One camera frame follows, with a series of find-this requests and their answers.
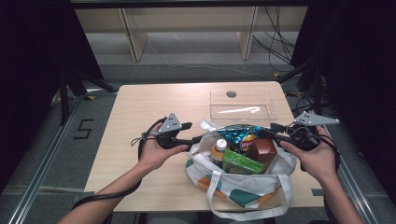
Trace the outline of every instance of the bag handle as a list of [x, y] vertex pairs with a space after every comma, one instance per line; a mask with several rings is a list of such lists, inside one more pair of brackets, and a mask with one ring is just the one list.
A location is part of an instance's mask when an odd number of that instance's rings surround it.
[[212, 207], [212, 198], [216, 190], [216, 186], [220, 181], [221, 172], [213, 171], [212, 178], [210, 180], [209, 189], [207, 190], [206, 200], [207, 204], [209, 204], [210, 210], [218, 217], [222, 218], [230, 218], [236, 221], [248, 221], [260, 218], [268, 218], [268, 217], [277, 217], [286, 214], [288, 209], [291, 206], [292, 200], [292, 192], [291, 192], [291, 185], [290, 180], [287, 175], [277, 175], [279, 178], [280, 184], [282, 185], [283, 191], [286, 197], [286, 205], [282, 205], [275, 208], [260, 210], [260, 211], [253, 211], [253, 212], [246, 212], [246, 213], [227, 213], [227, 212], [220, 212], [215, 210]]

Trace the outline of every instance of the floor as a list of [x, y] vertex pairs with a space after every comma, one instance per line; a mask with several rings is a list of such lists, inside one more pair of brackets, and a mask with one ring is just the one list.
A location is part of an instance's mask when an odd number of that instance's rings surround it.
[[[298, 33], [285, 33], [283, 36], [289, 42], [295, 42]], [[248, 61], [243, 61], [233, 33], [166, 33], [150, 34], [148, 44], [145, 47], [143, 57], [139, 63], [134, 63], [126, 42], [124, 34], [87, 34], [92, 45], [97, 62], [100, 64], [105, 80], [110, 84], [121, 85], [150, 80], [142, 74], [145, 71], [155, 73], [163, 72], [163, 66], [169, 67], [169, 71], [185, 71], [185, 74], [207, 74], [211, 78], [219, 74], [218, 78], [229, 78], [236, 76], [240, 79], [250, 80], [252, 78], [272, 77], [274, 73], [285, 74], [292, 69], [285, 62], [269, 54], [258, 42], [252, 42]], [[266, 46], [270, 46], [272, 38], [265, 33], [258, 33], [256, 37]], [[273, 49], [283, 52], [281, 45], [273, 45]], [[267, 65], [269, 69], [264, 70], [258, 65]], [[174, 81], [182, 81], [182, 75], [169, 74]], [[298, 77], [283, 85], [284, 91], [296, 91], [295, 83]], [[52, 108], [48, 113], [46, 122], [37, 133], [35, 142], [27, 152], [8, 187], [0, 199], [0, 223], [7, 223], [15, 210], [22, 206], [21, 200], [26, 194], [26, 189], [32, 185], [37, 169], [41, 167], [42, 161], [48, 157], [49, 151], [54, 156], [48, 161], [49, 169], [43, 174], [41, 182], [37, 183], [38, 193], [33, 202], [28, 204], [24, 217], [25, 223], [53, 223], [67, 212], [73, 203], [81, 197], [85, 180], [94, 159], [95, 150], [100, 144], [101, 135], [106, 127], [106, 119], [111, 111], [111, 106], [116, 98], [116, 93], [93, 93], [95, 99], [74, 98], [71, 96], [70, 104], [76, 106], [74, 118], [66, 130], [60, 129], [60, 104], [57, 96]], [[288, 98], [290, 107], [303, 105], [298, 98]], [[327, 111], [329, 116], [335, 113]], [[77, 140], [81, 136], [77, 132], [81, 121], [86, 121], [85, 128], [91, 128], [94, 132], [86, 140]], [[365, 217], [366, 223], [394, 223], [396, 220], [396, 209], [376, 181], [370, 167], [364, 159], [356, 155], [356, 145], [351, 139], [343, 125], [337, 127], [329, 126], [334, 141], [340, 148], [345, 160], [345, 168], [340, 174], [344, 186], [351, 196], [357, 198], [357, 206], [361, 215]], [[61, 146], [53, 145], [53, 139], [59, 138]], [[307, 223], [312, 219], [326, 218], [322, 208], [292, 208], [289, 212], [276, 219], [276, 223]], [[113, 223], [136, 223], [136, 214], [116, 214]], [[148, 214], [148, 223], [197, 223], [194, 213], [185, 214]]]

